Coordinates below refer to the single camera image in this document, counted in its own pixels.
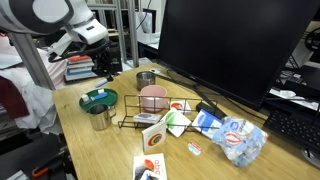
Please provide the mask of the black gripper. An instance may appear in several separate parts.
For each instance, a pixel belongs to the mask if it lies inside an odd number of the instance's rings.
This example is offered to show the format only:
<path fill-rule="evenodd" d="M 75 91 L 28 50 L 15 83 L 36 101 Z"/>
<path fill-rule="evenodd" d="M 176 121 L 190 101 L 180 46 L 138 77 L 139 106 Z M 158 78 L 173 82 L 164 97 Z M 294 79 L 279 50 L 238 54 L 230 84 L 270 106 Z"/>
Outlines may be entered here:
<path fill-rule="evenodd" d="M 114 81 L 112 75 L 122 71 L 120 47 L 111 43 L 102 53 L 93 59 L 92 71 L 99 77 L 105 76 L 108 82 Z"/>

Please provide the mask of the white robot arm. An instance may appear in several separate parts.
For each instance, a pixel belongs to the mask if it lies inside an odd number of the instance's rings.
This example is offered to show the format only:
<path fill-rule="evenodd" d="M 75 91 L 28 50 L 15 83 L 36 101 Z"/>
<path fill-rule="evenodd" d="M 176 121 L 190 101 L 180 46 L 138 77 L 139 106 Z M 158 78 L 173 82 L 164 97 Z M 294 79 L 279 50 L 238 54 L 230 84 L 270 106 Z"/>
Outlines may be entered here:
<path fill-rule="evenodd" d="M 89 56 L 99 77 L 113 76 L 113 42 L 85 0 L 0 0 L 0 27 L 6 33 L 65 34 L 48 51 L 50 63 L 73 56 Z"/>

